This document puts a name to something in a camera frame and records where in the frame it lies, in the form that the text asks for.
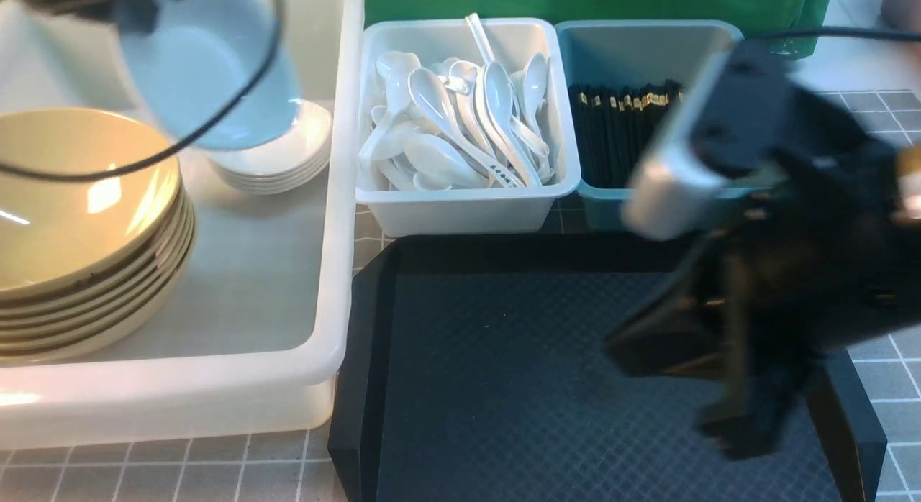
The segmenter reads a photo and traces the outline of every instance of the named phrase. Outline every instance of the stack of yellow plates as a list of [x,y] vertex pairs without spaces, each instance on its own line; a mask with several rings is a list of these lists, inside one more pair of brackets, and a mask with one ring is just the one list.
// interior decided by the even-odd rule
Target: stack of yellow plates
[[[0,116],[0,159],[85,173],[168,146],[93,109]],[[125,338],[165,303],[196,236],[175,158],[87,184],[0,174],[0,363],[58,360]]]

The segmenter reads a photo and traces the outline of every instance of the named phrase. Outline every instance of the black chopsticks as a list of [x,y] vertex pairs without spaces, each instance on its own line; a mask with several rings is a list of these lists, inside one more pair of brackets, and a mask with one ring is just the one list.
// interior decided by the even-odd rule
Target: black chopsticks
[[569,101],[583,180],[597,188],[624,188],[668,109],[681,102],[681,86],[573,85]]

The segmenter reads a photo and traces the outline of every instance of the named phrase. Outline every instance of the green backdrop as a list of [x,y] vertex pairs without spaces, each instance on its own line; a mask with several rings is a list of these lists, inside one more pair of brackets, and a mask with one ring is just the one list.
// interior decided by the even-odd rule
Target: green backdrop
[[[602,18],[724,20],[746,35],[787,27],[816,27],[829,0],[365,0],[366,24],[384,20],[539,17],[556,24]],[[815,40],[784,44],[796,57],[812,54]]]

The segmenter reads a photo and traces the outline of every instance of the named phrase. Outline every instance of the white plastic basket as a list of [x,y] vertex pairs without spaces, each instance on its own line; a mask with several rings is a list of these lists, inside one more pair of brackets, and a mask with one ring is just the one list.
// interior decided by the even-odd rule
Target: white plastic basket
[[[351,309],[364,0],[287,7],[306,99],[335,115],[328,175],[256,198],[184,155],[200,229],[177,292],[96,355],[0,368],[0,449],[306,429],[332,413]],[[0,59],[0,111],[96,106],[62,79],[65,53],[39,28],[18,1],[0,4],[0,54],[14,55]]]
[[[553,26],[536,18],[502,18],[484,20],[484,28],[496,60],[510,73],[523,69],[534,53],[549,57],[547,106],[538,122],[550,145],[555,180],[537,188],[386,191],[387,181],[381,174],[359,171],[355,199],[368,205],[389,236],[536,231],[553,201],[575,191],[581,180],[576,132]],[[383,103],[375,62],[387,50],[416,53],[423,65],[451,56],[483,63],[463,19],[383,22],[369,27],[362,54],[359,142],[371,133],[371,107]]]

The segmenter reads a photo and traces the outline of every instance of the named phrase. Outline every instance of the stack of white bowls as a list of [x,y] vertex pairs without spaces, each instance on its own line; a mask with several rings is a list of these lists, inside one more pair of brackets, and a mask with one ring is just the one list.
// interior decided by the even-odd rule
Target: stack of white bowls
[[319,175],[330,163],[332,113],[302,100],[291,129],[274,141],[248,150],[211,151],[211,167],[233,188],[250,194],[293,190]]

